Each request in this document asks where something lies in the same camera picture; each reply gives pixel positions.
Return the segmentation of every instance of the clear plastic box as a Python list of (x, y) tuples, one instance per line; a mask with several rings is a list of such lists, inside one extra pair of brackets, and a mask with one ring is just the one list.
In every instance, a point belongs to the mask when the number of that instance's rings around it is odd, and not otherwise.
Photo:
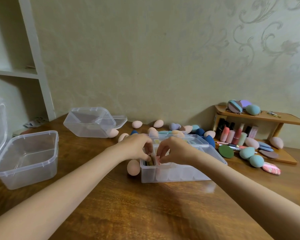
[[(188, 137), (185, 137), (183, 139), (187, 141), (189, 144), (191, 144), (193, 147), (195, 147), (196, 149), (208, 153), (209, 155), (218, 159), (225, 165), (228, 165), (228, 163), (216, 151), (216, 149), (213, 148), (213, 146), (209, 144), (202, 144), (202, 143), (200, 144), (200, 141), (196, 136), (197, 135), (189, 135)], [(158, 140), (161, 142), (163, 139), (152, 138), (153, 149), (154, 149), (152, 156), (154, 158), (156, 158), (156, 152), (159, 147), (159, 143), (157, 143)], [(173, 162), (159, 165), (157, 160), (154, 163), (155, 163), (154, 166), (147, 166), (145, 161), (140, 160), (142, 183), (211, 180), (204, 173), (189, 165), (179, 165)]]
[(124, 115), (112, 116), (103, 107), (72, 108), (63, 125), (79, 137), (108, 138), (112, 129), (121, 128), (127, 120)]
[(8, 140), (6, 109), (0, 99), (0, 179), (10, 190), (48, 180), (57, 173), (58, 132), (20, 135)]

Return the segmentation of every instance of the person's left hand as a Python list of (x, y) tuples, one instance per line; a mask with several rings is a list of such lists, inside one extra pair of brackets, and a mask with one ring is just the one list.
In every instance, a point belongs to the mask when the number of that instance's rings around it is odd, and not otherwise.
[(124, 160), (142, 159), (148, 162), (151, 161), (148, 154), (152, 153), (153, 145), (152, 140), (146, 134), (132, 134), (114, 146), (124, 154)]

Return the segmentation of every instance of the hand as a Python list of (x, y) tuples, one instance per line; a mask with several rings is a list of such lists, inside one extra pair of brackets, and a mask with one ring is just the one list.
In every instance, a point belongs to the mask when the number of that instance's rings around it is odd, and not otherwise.
[(176, 163), (190, 166), (193, 165), (201, 153), (201, 151), (184, 140), (174, 136), (162, 141), (157, 150), (160, 163)]
[(120, 148), (120, 151), (124, 154), (124, 160), (142, 159), (148, 162), (151, 161), (148, 154), (153, 151), (152, 140), (146, 134), (132, 134), (117, 143), (115, 147)]

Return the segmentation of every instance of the white bookcase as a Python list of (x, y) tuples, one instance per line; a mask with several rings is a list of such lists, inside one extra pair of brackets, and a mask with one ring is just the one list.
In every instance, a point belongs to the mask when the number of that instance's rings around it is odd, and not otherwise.
[(0, 97), (10, 132), (43, 113), (56, 118), (30, 0), (0, 0)]

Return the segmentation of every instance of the wooden organizer shelf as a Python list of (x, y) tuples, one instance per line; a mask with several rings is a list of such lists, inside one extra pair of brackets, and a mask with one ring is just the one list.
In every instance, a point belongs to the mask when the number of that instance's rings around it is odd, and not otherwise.
[[(216, 108), (216, 115), (214, 118), (214, 125), (213, 125), (213, 131), (217, 130), (219, 121), (221, 118), (227, 119), (228, 116), (232, 117), (241, 117), (241, 118), (246, 118), (246, 119), (254, 119), (254, 120), (263, 120), (263, 121), (271, 121), (271, 122), (277, 122), (277, 128), (273, 132), (271, 137), (278, 136), (280, 133), (280, 130), (282, 129), (284, 124), (292, 124), (292, 125), (300, 125), (300, 119), (294, 115), (288, 114), (288, 113), (278, 113), (275, 112), (276, 114), (280, 115), (281, 117), (275, 117), (272, 116), (271, 114), (267, 114), (266, 111), (262, 111), (258, 115), (250, 115), (247, 113), (231, 113), (226, 110), (226, 106), (224, 105), (215, 105)], [(263, 141), (264, 143), (270, 144), (268, 140), (258, 140), (257, 141)], [(274, 152), (279, 154), (278, 159), (269, 159), (261, 154), (258, 153), (258, 155), (266, 158), (268, 161), (275, 161), (275, 162), (282, 162), (282, 163), (289, 163), (289, 164), (297, 164), (298, 161), (294, 159), (292, 156), (290, 156), (284, 149), (274, 149)]]

